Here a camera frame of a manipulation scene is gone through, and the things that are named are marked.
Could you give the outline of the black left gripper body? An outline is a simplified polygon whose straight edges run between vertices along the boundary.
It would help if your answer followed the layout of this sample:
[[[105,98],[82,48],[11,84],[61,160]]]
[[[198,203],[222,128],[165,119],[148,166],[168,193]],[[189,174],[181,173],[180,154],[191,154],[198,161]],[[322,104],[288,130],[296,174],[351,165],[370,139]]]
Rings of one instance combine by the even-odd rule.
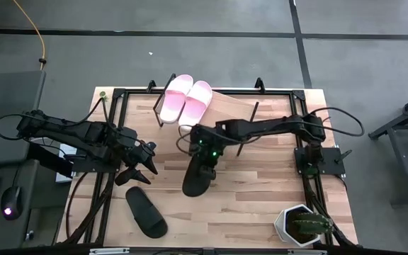
[[[154,150],[157,147],[156,143],[140,140],[137,132],[128,127],[119,127],[118,132],[120,138],[129,143],[127,156],[130,158],[131,164],[141,164],[147,156],[152,156],[153,159]]]

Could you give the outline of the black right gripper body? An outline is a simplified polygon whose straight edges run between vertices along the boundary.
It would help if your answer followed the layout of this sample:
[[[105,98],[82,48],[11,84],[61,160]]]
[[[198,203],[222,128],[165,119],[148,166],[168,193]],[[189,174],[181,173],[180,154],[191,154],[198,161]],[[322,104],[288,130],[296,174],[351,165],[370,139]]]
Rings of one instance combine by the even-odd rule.
[[[215,167],[223,155],[222,133],[216,127],[197,124],[190,131],[188,153],[199,159],[200,165]]]

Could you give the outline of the black slide sandal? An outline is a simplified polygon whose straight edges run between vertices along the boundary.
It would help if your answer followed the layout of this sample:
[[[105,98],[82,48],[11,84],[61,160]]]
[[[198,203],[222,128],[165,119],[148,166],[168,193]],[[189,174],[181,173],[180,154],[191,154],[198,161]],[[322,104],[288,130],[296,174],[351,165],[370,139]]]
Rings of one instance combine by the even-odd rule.
[[[125,199],[144,235],[158,239],[168,232],[166,220],[140,187],[129,188],[125,193]]]
[[[198,156],[193,156],[182,183],[182,191],[188,197],[200,196],[210,187],[211,180],[208,175],[207,178],[198,178],[196,175],[200,165],[204,165],[202,160]]]

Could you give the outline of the pink slide sandal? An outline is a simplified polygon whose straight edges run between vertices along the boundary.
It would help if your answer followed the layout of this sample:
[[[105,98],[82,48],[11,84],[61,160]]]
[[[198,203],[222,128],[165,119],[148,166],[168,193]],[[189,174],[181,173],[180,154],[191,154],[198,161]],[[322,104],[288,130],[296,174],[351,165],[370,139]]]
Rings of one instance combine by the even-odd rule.
[[[197,81],[186,96],[178,124],[182,130],[190,130],[198,124],[213,97],[213,90],[206,81]]]
[[[189,74],[181,74],[171,81],[164,92],[164,102],[159,114],[163,123],[174,123],[179,119],[192,86],[193,77]]]

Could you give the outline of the white faceted plant pot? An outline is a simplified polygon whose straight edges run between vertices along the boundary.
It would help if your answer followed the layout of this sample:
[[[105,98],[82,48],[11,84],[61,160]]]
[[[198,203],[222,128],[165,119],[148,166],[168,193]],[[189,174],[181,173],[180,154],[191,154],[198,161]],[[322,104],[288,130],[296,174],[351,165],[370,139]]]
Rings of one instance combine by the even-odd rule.
[[[298,234],[296,228],[293,231],[293,234],[288,232],[288,225],[296,218],[298,214],[310,212],[312,211],[303,204],[295,205],[291,208],[282,210],[273,223],[279,238],[283,242],[294,244],[297,247],[306,247],[318,242],[320,240],[319,234]]]

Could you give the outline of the green cactus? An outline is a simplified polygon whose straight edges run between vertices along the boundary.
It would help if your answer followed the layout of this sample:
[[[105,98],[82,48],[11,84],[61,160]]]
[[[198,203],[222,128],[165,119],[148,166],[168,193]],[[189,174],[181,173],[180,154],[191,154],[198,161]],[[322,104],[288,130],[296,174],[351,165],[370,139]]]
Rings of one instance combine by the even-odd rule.
[[[288,223],[288,229],[296,234],[327,234],[334,230],[333,222],[318,213],[299,212],[295,213]]]

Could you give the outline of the black computer mouse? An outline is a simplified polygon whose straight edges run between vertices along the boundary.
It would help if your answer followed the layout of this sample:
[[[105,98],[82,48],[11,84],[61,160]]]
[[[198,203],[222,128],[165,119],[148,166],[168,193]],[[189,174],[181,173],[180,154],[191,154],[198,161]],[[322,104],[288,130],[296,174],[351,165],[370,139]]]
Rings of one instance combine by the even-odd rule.
[[[7,188],[1,196],[1,212],[5,220],[16,220],[23,212],[20,186]]]

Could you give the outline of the grey desk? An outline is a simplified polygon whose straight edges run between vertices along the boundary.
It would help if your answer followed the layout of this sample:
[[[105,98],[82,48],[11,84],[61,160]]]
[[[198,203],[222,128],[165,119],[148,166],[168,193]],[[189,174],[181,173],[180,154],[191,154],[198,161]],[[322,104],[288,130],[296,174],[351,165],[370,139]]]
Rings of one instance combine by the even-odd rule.
[[[38,108],[45,83],[42,71],[0,74],[0,249],[17,249],[26,238],[30,203],[40,165],[28,158],[29,144],[15,140],[20,114]],[[23,212],[5,220],[1,196],[11,186],[22,190]]]

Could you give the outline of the wooden shelf with black frame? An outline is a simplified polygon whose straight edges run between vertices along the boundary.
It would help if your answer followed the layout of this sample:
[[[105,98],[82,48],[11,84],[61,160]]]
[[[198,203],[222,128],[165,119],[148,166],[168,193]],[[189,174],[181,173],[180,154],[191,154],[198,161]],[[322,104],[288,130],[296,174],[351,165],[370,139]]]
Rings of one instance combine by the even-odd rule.
[[[160,96],[154,103],[154,114],[161,127],[154,133],[156,135],[155,142],[157,143],[156,157],[159,161],[161,158],[168,157],[187,157],[188,146],[190,141],[189,132],[191,130],[182,130],[177,120],[174,123],[163,123],[159,114],[164,102],[164,92],[168,85],[177,76],[173,76],[168,82],[167,86],[161,89]],[[245,119],[248,120],[254,110],[254,105],[244,102],[241,99],[235,98],[233,95],[224,95],[212,88],[212,100],[206,112],[201,118],[199,124],[208,127],[214,127],[216,122],[227,119]]]

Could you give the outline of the silver aluminium bracket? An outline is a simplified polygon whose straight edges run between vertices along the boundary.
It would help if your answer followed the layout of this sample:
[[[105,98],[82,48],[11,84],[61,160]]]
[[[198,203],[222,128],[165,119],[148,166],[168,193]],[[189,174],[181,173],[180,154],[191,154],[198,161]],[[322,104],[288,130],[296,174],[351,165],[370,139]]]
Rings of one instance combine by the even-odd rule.
[[[90,249],[89,255],[130,255],[130,249],[124,247]]]

